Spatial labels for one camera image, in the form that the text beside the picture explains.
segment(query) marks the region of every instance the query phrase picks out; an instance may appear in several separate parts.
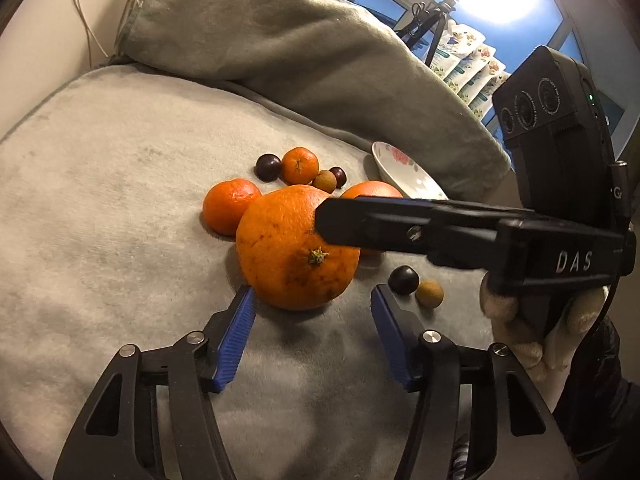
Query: black sleeve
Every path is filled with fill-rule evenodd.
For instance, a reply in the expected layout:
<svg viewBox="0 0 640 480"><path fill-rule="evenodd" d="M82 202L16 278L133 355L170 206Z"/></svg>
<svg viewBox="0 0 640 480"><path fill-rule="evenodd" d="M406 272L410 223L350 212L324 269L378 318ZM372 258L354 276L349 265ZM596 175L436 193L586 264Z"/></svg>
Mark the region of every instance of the black sleeve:
<svg viewBox="0 0 640 480"><path fill-rule="evenodd" d="M610 476L610 465L605 464L615 456L622 466L620 454L630 445L629 439L640 438L640 386L622 378L619 351L620 338L606 318L578 347L554 411L567 444L582 464L581 480L617 478ZM638 456L631 453L626 459L636 462L637 472ZM602 467L607 474L598 472Z"/></svg>

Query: gray pillow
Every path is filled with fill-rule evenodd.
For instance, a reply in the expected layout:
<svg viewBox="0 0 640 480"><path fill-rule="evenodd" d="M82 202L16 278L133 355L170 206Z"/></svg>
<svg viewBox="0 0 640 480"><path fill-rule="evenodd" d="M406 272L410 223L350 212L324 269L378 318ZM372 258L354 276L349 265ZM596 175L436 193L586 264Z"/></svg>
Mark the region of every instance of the gray pillow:
<svg viewBox="0 0 640 480"><path fill-rule="evenodd" d="M119 52L185 78L232 80L323 126L389 142L450 198L481 200L510 167L447 85L345 0L139 0Z"/></svg>
<svg viewBox="0 0 640 480"><path fill-rule="evenodd" d="M171 345L241 285L233 240L200 224L209 187L243 177L277 189L252 176L254 161L300 145L349 184L376 177L370 155L340 140L133 65L72 82L0 139L0 420L45 479L121 345ZM361 266L311 313L259 305L236 380L214 396L239 479L392 478L415 396L390 378L369 297L401 264L446 292L435 313L413 298L404 308L458 344L489 345L482 272L421 256ZM169 478L174 469L168 460Z"/></svg>

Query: camera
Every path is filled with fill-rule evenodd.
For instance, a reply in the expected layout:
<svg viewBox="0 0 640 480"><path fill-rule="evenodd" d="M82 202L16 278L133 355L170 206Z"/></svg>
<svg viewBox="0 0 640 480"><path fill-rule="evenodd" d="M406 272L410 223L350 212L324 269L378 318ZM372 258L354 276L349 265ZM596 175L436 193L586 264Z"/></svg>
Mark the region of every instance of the camera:
<svg viewBox="0 0 640 480"><path fill-rule="evenodd" d="M587 67L539 46L493 99L522 204L540 214L611 228L615 159Z"/></svg>

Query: orange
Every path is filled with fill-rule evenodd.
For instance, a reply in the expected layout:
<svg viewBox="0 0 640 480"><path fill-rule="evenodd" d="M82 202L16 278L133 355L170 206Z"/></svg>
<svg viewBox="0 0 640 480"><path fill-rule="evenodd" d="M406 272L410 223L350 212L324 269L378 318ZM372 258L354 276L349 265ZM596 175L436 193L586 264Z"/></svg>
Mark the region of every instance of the orange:
<svg viewBox="0 0 640 480"><path fill-rule="evenodd" d="M242 215L251 202L262 196L253 182L244 178L225 180L212 187L202 203L202 219L215 232L235 236Z"/></svg>
<svg viewBox="0 0 640 480"><path fill-rule="evenodd" d="M357 196L391 196L402 198L402 194L392 185L379 180L367 180L355 186L351 186L340 195L340 198L356 198Z"/></svg>
<svg viewBox="0 0 640 480"><path fill-rule="evenodd" d="M265 303L308 310L336 298L358 266L360 250L327 244L314 228L316 207L329 196L290 186L256 200L236 233L240 268Z"/></svg>
<svg viewBox="0 0 640 480"><path fill-rule="evenodd" d="M282 157L281 175L287 184L308 184L319 169L318 158L306 148L294 148Z"/></svg>

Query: white knit glove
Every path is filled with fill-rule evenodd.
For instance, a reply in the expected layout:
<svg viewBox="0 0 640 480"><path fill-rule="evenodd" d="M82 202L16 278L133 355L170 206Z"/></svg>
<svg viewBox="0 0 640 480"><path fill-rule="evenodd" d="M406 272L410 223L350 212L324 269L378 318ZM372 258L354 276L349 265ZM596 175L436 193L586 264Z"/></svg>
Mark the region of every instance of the white knit glove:
<svg viewBox="0 0 640 480"><path fill-rule="evenodd" d="M609 290L603 286L575 296L558 324L540 341L518 316L517 299L489 292L487 277L486 274L480 285L480 308L491 320L494 340L511 348L553 411L564 389L575 350L600 314Z"/></svg>

